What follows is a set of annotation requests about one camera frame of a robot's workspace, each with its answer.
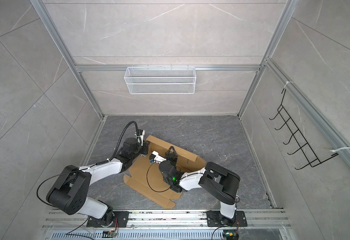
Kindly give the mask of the brown cardboard box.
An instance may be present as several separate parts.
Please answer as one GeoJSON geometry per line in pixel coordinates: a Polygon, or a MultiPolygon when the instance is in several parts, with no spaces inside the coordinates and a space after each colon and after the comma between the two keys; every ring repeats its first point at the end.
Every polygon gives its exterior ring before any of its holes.
{"type": "MultiPolygon", "coordinates": [[[[181,193],[176,193],[172,190],[162,193],[153,191],[153,189],[157,191],[166,190],[169,188],[169,185],[163,181],[163,176],[159,171],[159,164],[151,164],[149,159],[153,151],[157,151],[160,156],[164,157],[172,144],[154,136],[148,136],[147,141],[150,142],[148,155],[145,157],[139,156],[135,160],[129,168],[129,174],[124,175],[124,183],[159,206],[165,209],[172,209],[176,206],[173,200],[178,200],[181,197],[181,193]]],[[[200,156],[180,147],[174,147],[178,155],[176,168],[181,172],[193,173],[205,167],[206,161],[200,156]]]]}

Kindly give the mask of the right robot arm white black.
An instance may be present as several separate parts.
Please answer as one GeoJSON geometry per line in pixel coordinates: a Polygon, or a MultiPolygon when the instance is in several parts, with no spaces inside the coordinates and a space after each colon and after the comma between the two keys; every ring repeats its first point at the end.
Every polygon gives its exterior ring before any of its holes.
{"type": "Polygon", "coordinates": [[[149,159],[151,164],[159,164],[163,181],[169,185],[170,190],[182,193],[203,188],[220,201],[221,223],[228,225],[235,220],[236,203],[239,202],[239,175],[213,162],[206,163],[205,167],[198,171],[182,172],[176,166],[178,155],[174,147],[170,147],[164,157],[153,151],[149,159]]]}

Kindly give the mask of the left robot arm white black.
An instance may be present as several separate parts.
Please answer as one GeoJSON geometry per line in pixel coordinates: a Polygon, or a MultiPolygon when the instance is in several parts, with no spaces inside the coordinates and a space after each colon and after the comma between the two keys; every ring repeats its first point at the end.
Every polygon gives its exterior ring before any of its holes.
{"type": "Polygon", "coordinates": [[[145,131],[139,129],[137,136],[126,139],[114,157],[98,165],[65,167],[47,193],[47,202],[68,215],[87,215],[102,221],[109,219],[112,207],[88,197],[89,187],[111,175],[123,173],[140,155],[146,155],[150,143],[144,140],[144,135],[145,131]]]}

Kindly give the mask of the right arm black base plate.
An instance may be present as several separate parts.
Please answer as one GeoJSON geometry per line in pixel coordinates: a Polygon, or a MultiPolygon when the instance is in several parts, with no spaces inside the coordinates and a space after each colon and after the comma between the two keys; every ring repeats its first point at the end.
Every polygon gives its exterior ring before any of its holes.
{"type": "Polygon", "coordinates": [[[236,211],[232,219],[223,216],[220,211],[206,212],[207,225],[209,227],[247,227],[244,211],[236,211]]]}

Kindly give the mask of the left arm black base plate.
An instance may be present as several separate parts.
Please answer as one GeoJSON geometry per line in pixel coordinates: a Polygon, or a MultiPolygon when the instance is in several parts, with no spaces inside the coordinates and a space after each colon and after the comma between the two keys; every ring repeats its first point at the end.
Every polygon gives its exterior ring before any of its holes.
{"type": "Polygon", "coordinates": [[[118,224],[119,228],[125,228],[127,226],[129,214],[130,212],[128,211],[112,211],[106,213],[101,219],[90,217],[86,227],[114,228],[116,224],[118,224]]]}

